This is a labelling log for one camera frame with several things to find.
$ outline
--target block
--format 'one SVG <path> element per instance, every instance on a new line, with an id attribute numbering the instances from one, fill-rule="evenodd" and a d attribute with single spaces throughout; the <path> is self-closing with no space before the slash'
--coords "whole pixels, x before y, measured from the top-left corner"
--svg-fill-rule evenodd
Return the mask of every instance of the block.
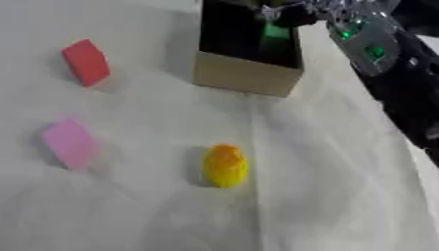
<path id="1" fill-rule="evenodd" d="M 110 75 L 104 54 L 88 39 L 80 40 L 61 53 L 83 86 L 92 86 Z"/>
<path id="2" fill-rule="evenodd" d="M 96 156 L 96 141 L 74 119 L 50 126 L 43 131 L 42 139 L 70 170 L 84 169 Z"/>

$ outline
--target white tablecloth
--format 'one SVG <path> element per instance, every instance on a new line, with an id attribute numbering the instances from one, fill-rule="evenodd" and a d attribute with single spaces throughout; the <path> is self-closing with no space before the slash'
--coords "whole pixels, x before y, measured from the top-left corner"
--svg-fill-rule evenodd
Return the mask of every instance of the white tablecloth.
<path id="1" fill-rule="evenodd" d="M 277 99 L 189 83 L 198 11 L 189 0 L 0 3 L 2 251 L 437 248 L 403 137 L 322 25 L 301 29 L 306 74 Z M 83 38 L 112 68 L 93 89 L 59 55 Z M 41 148 L 40 131 L 70 116 L 101 144 L 87 172 Z M 252 160 L 240 188 L 197 181 L 203 151 L 222 142 Z"/>

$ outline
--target cardboard box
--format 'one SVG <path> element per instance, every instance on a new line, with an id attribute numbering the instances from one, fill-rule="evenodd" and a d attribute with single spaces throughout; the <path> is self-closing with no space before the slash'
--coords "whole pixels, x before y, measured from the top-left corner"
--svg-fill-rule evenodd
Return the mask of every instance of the cardboard box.
<path id="1" fill-rule="evenodd" d="M 288 96 L 304 71 L 298 31 L 267 28 L 245 7 L 205 0 L 194 83 Z"/>

